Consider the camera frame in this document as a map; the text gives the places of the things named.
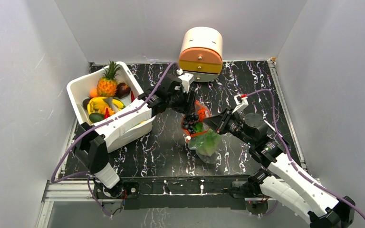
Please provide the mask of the clear zip bag orange zipper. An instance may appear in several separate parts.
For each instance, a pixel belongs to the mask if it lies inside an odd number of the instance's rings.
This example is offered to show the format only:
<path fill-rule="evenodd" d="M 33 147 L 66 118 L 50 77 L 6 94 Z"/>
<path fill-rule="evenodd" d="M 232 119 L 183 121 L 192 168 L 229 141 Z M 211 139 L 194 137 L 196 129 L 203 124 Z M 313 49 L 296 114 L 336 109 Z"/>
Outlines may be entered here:
<path fill-rule="evenodd" d="M 209 108 L 196 100 L 194 112 L 185 115 L 181 120 L 181 129 L 190 150 L 194 150 L 206 164 L 216 164 L 221 136 L 204 123 L 211 117 Z"/>

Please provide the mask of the green toy lettuce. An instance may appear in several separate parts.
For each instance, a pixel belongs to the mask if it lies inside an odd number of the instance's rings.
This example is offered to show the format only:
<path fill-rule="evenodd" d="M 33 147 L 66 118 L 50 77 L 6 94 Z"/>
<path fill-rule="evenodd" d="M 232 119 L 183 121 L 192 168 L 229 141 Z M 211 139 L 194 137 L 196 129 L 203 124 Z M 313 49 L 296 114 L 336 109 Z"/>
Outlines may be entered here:
<path fill-rule="evenodd" d="M 221 135 L 215 133 L 205 124 L 196 124 L 196 130 L 201 132 L 191 135 L 188 141 L 188 147 L 190 150 L 196 150 L 196 152 L 203 156 L 213 156 L 219 149 L 221 143 Z"/>

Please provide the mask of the black toy grape bunch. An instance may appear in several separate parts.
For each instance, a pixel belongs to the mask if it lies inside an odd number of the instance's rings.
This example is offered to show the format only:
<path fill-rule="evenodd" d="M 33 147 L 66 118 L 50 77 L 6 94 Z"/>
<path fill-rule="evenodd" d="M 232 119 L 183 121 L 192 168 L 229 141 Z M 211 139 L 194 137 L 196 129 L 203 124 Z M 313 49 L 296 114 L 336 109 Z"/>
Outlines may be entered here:
<path fill-rule="evenodd" d="M 186 115 L 182 121 L 182 128 L 187 130 L 189 134 L 196 133 L 195 126 L 199 122 L 199 115 L 196 113 Z"/>

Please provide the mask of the red toy chili pepper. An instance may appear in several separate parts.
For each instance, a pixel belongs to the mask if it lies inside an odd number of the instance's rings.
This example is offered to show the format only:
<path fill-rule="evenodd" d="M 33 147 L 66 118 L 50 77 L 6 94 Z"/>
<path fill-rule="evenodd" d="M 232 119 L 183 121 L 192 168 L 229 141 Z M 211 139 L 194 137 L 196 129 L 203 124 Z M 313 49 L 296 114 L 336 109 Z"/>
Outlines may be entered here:
<path fill-rule="evenodd" d="M 108 117 L 112 116 L 113 114 L 115 114 L 115 111 L 110 107 L 106 107 L 105 108 L 104 119 L 107 119 Z"/>

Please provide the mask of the toy peach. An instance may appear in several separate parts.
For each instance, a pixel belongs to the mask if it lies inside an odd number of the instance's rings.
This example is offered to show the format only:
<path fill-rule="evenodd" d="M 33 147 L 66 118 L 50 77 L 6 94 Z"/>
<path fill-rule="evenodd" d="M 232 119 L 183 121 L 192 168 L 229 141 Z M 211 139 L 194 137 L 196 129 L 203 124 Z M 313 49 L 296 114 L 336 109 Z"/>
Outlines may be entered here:
<path fill-rule="evenodd" d="M 89 97 L 90 97 L 90 98 L 99 97 L 99 94 L 98 94 L 98 92 L 97 92 L 97 88 L 93 88 L 92 90 L 90 90 L 90 92 L 89 92 Z"/>

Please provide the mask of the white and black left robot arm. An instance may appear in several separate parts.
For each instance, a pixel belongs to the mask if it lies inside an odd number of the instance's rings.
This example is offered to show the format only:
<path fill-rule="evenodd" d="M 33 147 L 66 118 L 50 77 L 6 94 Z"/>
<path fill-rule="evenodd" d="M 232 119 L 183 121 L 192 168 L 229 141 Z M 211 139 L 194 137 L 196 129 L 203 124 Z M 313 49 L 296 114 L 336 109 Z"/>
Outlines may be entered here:
<path fill-rule="evenodd" d="M 94 125 L 82 124 L 82 133 L 74 141 L 72 153 L 105 187 L 112 198 L 123 192 L 121 179 L 109 163 L 110 145 L 141 122 L 170 108 L 178 113 L 194 111 L 196 92 L 190 89 L 194 75 L 166 75 L 157 85 L 139 95 L 129 106 Z"/>

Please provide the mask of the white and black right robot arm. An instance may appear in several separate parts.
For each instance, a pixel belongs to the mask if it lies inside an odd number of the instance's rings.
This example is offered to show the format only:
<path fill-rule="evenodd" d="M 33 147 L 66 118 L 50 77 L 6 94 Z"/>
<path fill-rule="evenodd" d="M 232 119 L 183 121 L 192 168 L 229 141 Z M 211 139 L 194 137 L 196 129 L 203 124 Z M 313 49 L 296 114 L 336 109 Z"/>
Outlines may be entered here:
<path fill-rule="evenodd" d="M 285 152 L 285 142 L 268 136 L 270 125 L 261 115 L 241 118 L 232 109 L 204 119 L 217 134 L 230 133 L 250 145 L 252 158 L 262 165 L 246 182 L 234 181 L 229 189 L 235 198 L 270 196 L 301 216 L 311 228 L 347 228 L 354 221 L 355 202 L 345 202 L 321 190 L 313 179 Z"/>

